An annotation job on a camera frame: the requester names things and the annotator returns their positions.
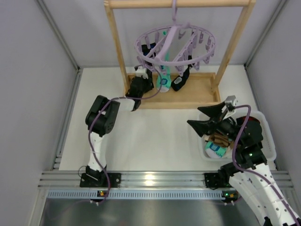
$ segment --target plastic bin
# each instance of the plastic bin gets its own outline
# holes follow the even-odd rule
[[[246,116],[247,114],[247,109],[237,109],[236,113],[232,116],[233,119],[237,119],[243,116]],[[267,122],[267,120],[265,119],[263,113],[259,112],[259,111],[253,111],[251,110],[251,116],[258,119],[260,121],[260,125],[262,127],[262,136],[263,136],[263,140],[262,140],[262,152],[264,154],[264,156],[267,158],[268,161],[274,161],[276,159],[276,150],[275,150],[275,144],[274,144],[274,140],[271,134],[271,131],[269,129],[269,124]],[[198,120],[208,120],[208,116],[201,113],[198,117]],[[200,149],[200,154],[202,156],[203,159],[205,159],[206,161],[226,161],[226,162],[230,162],[231,161],[231,157],[229,156],[228,158],[220,158],[220,159],[213,159],[210,158],[206,151],[205,151],[205,145],[206,145],[206,141],[204,140],[203,137],[198,137],[198,146]]]

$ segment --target white tabletop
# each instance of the white tabletop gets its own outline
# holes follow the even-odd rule
[[[217,72],[218,66],[201,71]],[[242,65],[230,65],[219,85],[221,100],[236,95],[239,104],[256,104]],[[97,95],[123,94],[119,68],[85,68],[75,101],[60,170],[78,170],[90,154],[86,115]],[[197,119],[195,110],[137,110],[119,112],[113,131],[105,137],[108,170],[217,170],[225,162],[202,159],[197,134],[186,122]]]

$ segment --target gray wall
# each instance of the gray wall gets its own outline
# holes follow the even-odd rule
[[[0,225],[25,225],[75,70],[34,0],[0,2]]]
[[[44,1],[79,65],[118,66],[103,0]],[[242,39],[231,59],[232,64],[246,62],[278,3],[279,0],[257,0]],[[114,11],[126,65],[133,66],[138,63],[133,47],[136,38],[157,26],[171,24],[171,12],[171,9],[166,8]],[[190,21],[204,27],[216,36],[218,45],[210,63],[219,64],[240,12],[241,8],[180,8],[177,19],[181,23]]]
[[[250,80],[269,121],[277,162],[301,200],[301,1],[290,0],[252,61]]]

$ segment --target wooden frame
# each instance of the wooden frame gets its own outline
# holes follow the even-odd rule
[[[128,74],[126,71],[113,10],[117,8],[171,8],[172,1],[173,0],[104,0],[104,7],[115,42],[117,58],[126,91],[130,86],[130,79],[134,74]],[[220,103],[221,99],[218,86],[255,3],[256,0],[177,0],[176,6],[178,8],[242,7],[242,11],[216,75],[215,73],[191,73],[184,88],[178,92],[170,89],[167,93],[159,93],[154,98],[142,101],[140,108],[184,109]],[[156,90],[153,89],[144,96],[150,96],[155,92]]]

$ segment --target gray floor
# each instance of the gray floor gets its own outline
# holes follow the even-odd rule
[[[47,200],[40,226],[258,226],[241,200],[235,206],[219,201],[108,200],[97,207],[78,200]]]

